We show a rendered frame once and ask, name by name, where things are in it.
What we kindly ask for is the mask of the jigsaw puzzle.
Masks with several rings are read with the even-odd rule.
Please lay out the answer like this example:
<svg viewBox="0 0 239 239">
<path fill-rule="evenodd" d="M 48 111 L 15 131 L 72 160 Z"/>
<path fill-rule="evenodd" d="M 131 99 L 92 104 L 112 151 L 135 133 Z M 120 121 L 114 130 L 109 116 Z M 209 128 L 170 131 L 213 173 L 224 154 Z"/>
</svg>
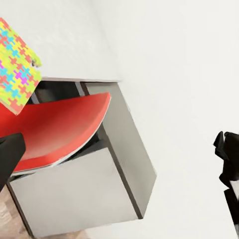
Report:
<svg viewBox="0 0 239 239">
<path fill-rule="evenodd" d="M 42 67 L 41 59 L 11 28 L 0 19 L 0 103 L 18 115 L 43 78 L 30 67 Z"/>
</svg>

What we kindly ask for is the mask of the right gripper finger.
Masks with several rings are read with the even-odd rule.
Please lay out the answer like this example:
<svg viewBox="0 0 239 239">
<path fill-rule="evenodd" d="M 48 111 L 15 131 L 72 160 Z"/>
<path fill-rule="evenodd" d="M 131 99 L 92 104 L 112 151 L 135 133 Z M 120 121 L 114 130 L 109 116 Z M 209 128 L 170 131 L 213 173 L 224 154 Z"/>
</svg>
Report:
<svg viewBox="0 0 239 239">
<path fill-rule="evenodd" d="M 220 131 L 218 136 L 216 137 L 216 140 L 214 142 L 214 146 L 216 147 L 215 151 L 218 152 L 219 154 L 225 156 L 226 158 L 228 158 L 228 156 L 223 152 L 223 150 L 221 149 L 221 147 L 224 144 L 224 135 L 223 135 L 223 131 Z"/>
</svg>

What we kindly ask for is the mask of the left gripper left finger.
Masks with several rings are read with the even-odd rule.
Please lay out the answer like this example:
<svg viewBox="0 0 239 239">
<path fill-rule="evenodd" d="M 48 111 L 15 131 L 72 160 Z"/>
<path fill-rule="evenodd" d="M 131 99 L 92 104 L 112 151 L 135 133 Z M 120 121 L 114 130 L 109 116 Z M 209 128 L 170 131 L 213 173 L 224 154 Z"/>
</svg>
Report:
<svg viewBox="0 0 239 239">
<path fill-rule="evenodd" d="M 26 152 L 21 132 L 0 138 L 0 192 Z"/>
</svg>

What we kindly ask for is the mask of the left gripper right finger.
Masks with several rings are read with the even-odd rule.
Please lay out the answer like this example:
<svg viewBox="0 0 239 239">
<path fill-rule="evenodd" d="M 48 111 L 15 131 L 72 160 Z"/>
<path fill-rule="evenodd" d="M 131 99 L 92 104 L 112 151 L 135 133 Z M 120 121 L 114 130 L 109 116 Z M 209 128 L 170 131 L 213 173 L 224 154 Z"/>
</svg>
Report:
<svg viewBox="0 0 239 239">
<path fill-rule="evenodd" d="M 239 134 L 227 132 L 224 141 L 223 152 L 239 171 Z"/>
</svg>

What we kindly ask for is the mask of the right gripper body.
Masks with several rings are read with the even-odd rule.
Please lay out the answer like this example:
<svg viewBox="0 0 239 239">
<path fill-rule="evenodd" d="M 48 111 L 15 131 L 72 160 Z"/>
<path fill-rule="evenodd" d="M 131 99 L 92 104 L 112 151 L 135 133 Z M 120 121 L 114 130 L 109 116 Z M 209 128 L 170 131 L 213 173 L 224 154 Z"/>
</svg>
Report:
<svg viewBox="0 0 239 239">
<path fill-rule="evenodd" d="M 224 160 L 224 170 L 232 175 L 232 176 L 239 176 L 239 171 L 237 171 L 237 169 L 235 168 L 235 166 L 232 164 L 232 162 L 226 158 L 225 156 L 219 154 L 218 152 L 215 151 L 215 155 L 217 155 L 218 157 L 220 157 L 221 159 Z"/>
</svg>

